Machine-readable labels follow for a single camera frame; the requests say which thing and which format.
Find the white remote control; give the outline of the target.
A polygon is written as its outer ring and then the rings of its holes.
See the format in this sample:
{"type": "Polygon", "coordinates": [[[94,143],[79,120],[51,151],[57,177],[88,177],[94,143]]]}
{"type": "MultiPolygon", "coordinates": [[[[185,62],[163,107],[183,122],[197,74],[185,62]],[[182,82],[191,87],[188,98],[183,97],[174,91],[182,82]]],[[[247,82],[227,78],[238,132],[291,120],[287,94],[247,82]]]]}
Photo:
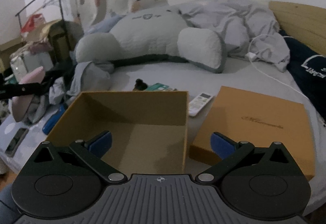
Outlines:
{"type": "Polygon", "coordinates": [[[188,115],[190,117],[195,117],[212,100],[212,98],[213,96],[208,93],[200,93],[189,102],[188,115]]]}

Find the pink computer mouse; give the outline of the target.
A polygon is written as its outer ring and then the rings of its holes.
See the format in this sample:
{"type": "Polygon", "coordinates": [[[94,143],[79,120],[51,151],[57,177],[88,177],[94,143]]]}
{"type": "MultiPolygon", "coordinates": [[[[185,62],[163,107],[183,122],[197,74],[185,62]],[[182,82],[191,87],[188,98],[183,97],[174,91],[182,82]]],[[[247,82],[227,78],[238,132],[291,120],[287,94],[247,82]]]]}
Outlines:
{"type": "Polygon", "coordinates": [[[40,91],[40,84],[45,78],[44,68],[38,67],[32,72],[26,74],[19,82],[19,89],[22,95],[12,98],[12,115],[16,122],[23,120],[33,97],[40,91]]]}

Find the orange box lid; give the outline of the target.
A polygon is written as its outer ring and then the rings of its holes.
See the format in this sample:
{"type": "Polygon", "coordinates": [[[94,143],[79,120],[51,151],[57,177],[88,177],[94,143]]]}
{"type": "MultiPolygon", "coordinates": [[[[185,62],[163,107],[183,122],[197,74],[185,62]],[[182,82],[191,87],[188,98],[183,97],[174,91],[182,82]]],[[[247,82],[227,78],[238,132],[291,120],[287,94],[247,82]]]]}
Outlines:
{"type": "Polygon", "coordinates": [[[300,103],[223,86],[189,148],[191,159],[208,165],[221,160],[210,146],[214,132],[261,148],[282,142],[306,178],[315,176],[312,129],[300,103]]]}

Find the blue pen-like tool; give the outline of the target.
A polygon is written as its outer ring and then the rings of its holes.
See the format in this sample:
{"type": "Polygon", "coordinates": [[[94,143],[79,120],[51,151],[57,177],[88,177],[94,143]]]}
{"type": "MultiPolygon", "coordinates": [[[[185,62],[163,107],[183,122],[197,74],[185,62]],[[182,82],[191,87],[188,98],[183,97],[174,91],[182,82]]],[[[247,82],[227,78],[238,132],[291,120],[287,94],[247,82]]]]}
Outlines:
{"type": "Polygon", "coordinates": [[[54,126],[57,124],[57,122],[60,120],[60,118],[63,116],[67,109],[68,105],[66,103],[61,104],[58,110],[46,121],[42,128],[42,131],[45,135],[50,134],[54,126]]]}

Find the open brown cardboard box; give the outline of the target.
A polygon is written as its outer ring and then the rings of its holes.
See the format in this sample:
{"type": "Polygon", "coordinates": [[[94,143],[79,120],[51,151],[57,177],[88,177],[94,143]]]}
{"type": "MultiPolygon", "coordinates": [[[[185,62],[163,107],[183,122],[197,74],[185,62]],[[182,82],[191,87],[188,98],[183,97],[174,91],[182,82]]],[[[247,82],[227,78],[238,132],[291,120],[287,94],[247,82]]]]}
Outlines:
{"type": "Polygon", "coordinates": [[[55,146],[108,130],[102,161],[130,176],[182,174],[187,155],[188,93],[82,92],[47,136],[55,146]]]}

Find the grey clothing pile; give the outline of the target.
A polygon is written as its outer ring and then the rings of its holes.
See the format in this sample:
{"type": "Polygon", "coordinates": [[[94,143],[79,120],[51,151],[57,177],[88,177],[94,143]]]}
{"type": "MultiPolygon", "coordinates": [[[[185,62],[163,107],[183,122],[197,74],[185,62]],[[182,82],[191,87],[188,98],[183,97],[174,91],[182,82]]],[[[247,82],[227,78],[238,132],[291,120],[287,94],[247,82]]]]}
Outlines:
{"type": "Polygon", "coordinates": [[[87,61],[68,66],[49,89],[49,104],[69,106],[81,92],[108,91],[112,85],[110,62],[87,61]]]}

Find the small black tube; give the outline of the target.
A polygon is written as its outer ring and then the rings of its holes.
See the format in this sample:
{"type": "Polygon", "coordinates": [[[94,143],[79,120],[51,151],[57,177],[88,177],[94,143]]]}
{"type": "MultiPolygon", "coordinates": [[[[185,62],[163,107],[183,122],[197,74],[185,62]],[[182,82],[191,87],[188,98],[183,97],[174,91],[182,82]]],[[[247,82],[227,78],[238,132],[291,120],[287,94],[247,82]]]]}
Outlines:
{"type": "Polygon", "coordinates": [[[136,79],[133,91],[145,91],[148,88],[148,84],[142,79],[136,79]]]}

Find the green card package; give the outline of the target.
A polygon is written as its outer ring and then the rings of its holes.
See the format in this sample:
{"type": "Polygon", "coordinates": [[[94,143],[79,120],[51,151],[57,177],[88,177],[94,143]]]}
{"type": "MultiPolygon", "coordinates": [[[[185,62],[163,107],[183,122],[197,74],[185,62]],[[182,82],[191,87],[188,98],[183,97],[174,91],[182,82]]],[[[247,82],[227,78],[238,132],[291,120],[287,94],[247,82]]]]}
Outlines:
{"type": "Polygon", "coordinates": [[[175,88],[164,85],[162,83],[155,83],[147,87],[146,91],[176,91],[175,88]]]}

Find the white storage box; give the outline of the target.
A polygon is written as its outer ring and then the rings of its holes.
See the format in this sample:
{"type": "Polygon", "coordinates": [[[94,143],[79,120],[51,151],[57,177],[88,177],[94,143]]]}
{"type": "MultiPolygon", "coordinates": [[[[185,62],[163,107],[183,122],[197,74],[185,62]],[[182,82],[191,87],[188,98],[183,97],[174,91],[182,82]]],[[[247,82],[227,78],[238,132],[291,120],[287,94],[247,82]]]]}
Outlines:
{"type": "Polygon", "coordinates": [[[48,52],[31,54],[29,51],[13,57],[10,65],[17,82],[38,67],[42,66],[45,71],[48,71],[54,66],[48,52]]]}

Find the black printed garment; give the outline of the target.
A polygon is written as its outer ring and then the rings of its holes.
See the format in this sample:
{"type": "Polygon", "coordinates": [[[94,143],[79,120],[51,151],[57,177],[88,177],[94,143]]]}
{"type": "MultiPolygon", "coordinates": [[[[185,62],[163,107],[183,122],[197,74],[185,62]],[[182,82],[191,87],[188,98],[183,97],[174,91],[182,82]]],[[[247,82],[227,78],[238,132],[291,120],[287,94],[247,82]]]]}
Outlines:
{"type": "Polygon", "coordinates": [[[280,30],[288,47],[284,62],[300,91],[325,121],[325,56],[280,30]]]}

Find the grey crumpled blanket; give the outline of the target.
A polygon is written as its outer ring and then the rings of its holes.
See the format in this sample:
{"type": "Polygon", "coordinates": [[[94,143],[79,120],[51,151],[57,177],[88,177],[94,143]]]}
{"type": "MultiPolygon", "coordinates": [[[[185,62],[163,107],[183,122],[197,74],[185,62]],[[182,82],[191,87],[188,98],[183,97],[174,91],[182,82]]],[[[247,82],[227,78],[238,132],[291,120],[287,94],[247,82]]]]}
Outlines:
{"type": "Polygon", "coordinates": [[[267,6],[252,0],[195,0],[177,7],[193,27],[216,32],[229,57],[263,61],[280,72],[286,70],[290,50],[267,6]]]}

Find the large grey plush pillow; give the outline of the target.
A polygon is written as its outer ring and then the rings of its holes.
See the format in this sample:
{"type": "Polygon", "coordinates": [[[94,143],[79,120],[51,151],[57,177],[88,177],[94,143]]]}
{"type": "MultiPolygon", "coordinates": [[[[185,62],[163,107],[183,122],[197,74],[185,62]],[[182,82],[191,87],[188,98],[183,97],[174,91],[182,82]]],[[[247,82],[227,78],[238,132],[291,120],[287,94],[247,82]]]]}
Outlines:
{"type": "Polygon", "coordinates": [[[178,8],[130,13],[107,32],[88,34],[75,48],[77,62],[108,61],[116,67],[151,61],[189,62],[219,74],[227,55],[218,34],[191,27],[178,8]]]}

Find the red plastic bag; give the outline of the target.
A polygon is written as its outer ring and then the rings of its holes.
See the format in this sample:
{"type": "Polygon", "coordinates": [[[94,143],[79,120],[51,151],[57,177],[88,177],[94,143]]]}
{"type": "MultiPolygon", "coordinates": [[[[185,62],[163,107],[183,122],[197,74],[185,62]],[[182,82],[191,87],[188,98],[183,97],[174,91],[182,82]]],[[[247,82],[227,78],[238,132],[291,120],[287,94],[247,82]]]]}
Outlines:
{"type": "Polygon", "coordinates": [[[45,17],[42,13],[30,15],[25,25],[20,30],[21,33],[28,33],[45,23],[45,17]]]}

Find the wooden headboard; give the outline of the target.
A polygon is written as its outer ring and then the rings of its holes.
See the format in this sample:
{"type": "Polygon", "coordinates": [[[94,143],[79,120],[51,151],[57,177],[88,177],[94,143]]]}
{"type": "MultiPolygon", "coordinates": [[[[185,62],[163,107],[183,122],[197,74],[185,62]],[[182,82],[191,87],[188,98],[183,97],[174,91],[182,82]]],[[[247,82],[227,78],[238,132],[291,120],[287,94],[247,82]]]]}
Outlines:
{"type": "Polygon", "coordinates": [[[271,1],[269,9],[287,34],[325,55],[326,10],[293,2],[271,1]]]}

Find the black clothes rack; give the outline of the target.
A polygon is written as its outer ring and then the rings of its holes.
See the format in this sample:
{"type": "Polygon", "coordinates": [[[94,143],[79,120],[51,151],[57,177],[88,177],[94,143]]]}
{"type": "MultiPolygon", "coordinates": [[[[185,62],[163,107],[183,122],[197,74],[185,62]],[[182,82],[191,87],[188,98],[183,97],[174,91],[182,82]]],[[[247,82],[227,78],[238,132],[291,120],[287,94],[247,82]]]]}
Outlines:
{"type": "MultiPolygon", "coordinates": [[[[18,11],[16,14],[15,14],[15,17],[18,19],[18,23],[19,23],[19,28],[20,30],[22,30],[23,28],[23,25],[22,25],[22,20],[21,20],[21,17],[20,17],[20,14],[27,9],[27,7],[29,7],[31,4],[33,4],[36,0],[32,0],[31,2],[29,2],[28,4],[26,4],[24,6],[24,8],[22,8],[20,11],[18,11]]],[[[64,11],[63,11],[63,7],[62,7],[62,0],[44,0],[44,2],[42,3],[41,5],[41,9],[51,5],[53,2],[57,1],[58,2],[58,6],[59,6],[59,9],[60,9],[60,14],[61,14],[61,26],[64,30],[64,36],[65,36],[65,39],[66,39],[66,43],[68,45],[68,48],[69,50],[72,50],[72,46],[70,44],[70,40],[69,40],[69,36],[68,36],[68,31],[67,31],[67,27],[66,27],[66,23],[65,23],[65,18],[64,18],[64,11]]]]}

